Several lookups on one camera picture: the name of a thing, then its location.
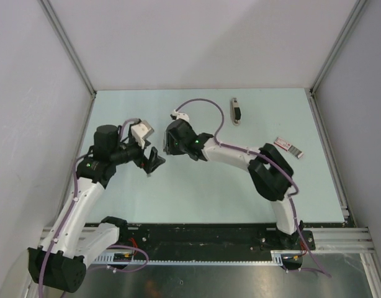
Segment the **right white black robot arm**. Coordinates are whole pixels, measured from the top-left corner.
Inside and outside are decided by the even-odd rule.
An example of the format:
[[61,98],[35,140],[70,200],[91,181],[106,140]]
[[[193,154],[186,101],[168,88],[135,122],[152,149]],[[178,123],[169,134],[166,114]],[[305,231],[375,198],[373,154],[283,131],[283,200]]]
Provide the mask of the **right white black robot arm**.
[[267,143],[258,151],[226,145],[212,134],[197,135],[182,119],[168,125],[164,140],[164,150],[169,155],[188,155],[194,161],[214,161],[247,171],[258,194],[271,203],[274,211],[276,236],[272,243],[285,249],[300,243],[302,225],[295,216],[289,193],[295,186],[294,171],[274,145]]

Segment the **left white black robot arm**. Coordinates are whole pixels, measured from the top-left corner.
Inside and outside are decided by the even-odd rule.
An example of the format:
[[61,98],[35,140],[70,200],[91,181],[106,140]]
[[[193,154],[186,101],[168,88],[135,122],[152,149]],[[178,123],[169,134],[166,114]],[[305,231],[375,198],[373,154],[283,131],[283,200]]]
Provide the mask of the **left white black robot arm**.
[[122,125],[101,125],[94,132],[94,142],[74,164],[74,189],[48,235],[37,248],[29,248],[29,273],[43,297],[45,287],[74,293],[83,283],[87,269],[108,247],[124,247],[129,233],[121,219],[102,221],[85,239],[81,233],[87,217],[106,190],[119,165],[134,163],[146,174],[164,164],[150,145],[152,126],[145,120],[128,119]]

